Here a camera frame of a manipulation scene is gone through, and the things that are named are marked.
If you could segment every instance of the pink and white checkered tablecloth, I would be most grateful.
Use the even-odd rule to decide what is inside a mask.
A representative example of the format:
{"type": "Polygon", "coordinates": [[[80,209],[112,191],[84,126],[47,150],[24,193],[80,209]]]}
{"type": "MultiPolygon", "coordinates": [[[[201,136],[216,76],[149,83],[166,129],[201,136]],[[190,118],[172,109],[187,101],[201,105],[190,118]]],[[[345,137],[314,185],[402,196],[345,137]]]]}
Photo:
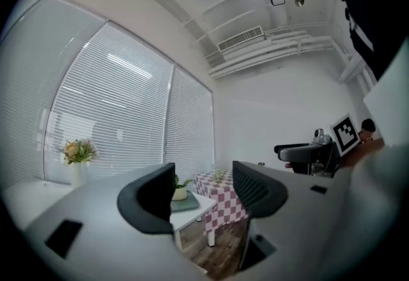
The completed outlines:
{"type": "Polygon", "coordinates": [[[199,173],[194,178],[197,193],[217,201],[212,211],[205,215],[206,233],[248,217],[233,189],[233,173],[225,172],[220,181],[214,181],[212,178],[213,174],[209,173],[199,173]]]}

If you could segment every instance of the ceiling vent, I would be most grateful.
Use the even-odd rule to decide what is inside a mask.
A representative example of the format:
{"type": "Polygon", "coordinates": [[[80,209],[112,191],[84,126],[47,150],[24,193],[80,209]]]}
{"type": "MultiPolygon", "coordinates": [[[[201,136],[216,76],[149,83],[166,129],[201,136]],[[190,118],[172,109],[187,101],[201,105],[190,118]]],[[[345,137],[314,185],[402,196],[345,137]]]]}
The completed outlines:
{"type": "Polygon", "coordinates": [[[236,34],[236,36],[230,37],[223,42],[217,44],[219,51],[224,52],[231,47],[234,47],[238,44],[246,42],[247,40],[260,37],[263,34],[263,30],[260,26],[246,30],[242,33],[236,34]]]}

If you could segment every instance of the plant pot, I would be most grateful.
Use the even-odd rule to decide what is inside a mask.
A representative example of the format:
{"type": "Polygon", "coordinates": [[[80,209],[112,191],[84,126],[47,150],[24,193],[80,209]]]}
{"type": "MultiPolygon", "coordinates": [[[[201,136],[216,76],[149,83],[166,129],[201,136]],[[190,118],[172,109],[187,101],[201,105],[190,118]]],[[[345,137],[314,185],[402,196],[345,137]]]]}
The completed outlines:
{"type": "Polygon", "coordinates": [[[79,186],[85,185],[87,181],[86,163],[73,163],[71,166],[71,187],[75,189],[79,186]]]}
{"type": "Polygon", "coordinates": [[[187,190],[186,187],[177,188],[174,191],[172,201],[182,201],[182,200],[186,199],[186,197],[187,197],[187,191],[186,190],[187,190]]]}

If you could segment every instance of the table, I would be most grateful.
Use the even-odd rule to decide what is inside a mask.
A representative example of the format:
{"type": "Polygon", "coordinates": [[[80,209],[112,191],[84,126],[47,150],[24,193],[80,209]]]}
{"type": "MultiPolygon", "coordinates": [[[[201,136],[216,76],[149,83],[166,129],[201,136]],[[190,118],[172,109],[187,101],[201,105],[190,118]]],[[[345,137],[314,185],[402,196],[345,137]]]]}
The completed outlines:
{"type": "MultiPolygon", "coordinates": [[[[6,189],[3,192],[3,199],[15,225],[23,231],[32,221],[71,191],[71,186],[49,181],[23,182],[6,189]]],[[[197,209],[173,213],[170,218],[175,242],[180,249],[180,230],[194,220],[200,220],[202,215],[216,205],[215,199],[193,195],[200,206],[197,209]]]]}
{"type": "Polygon", "coordinates": [[[214,181],[213,174],[195,175],[194,184],[199,195],[215,199],[217,205],[205,216],[205,232],[209,246],[215,244],[215,230],[219,227],[249,217],[233,189],[233,172],[227,171],[220,181],[214,181]]]}

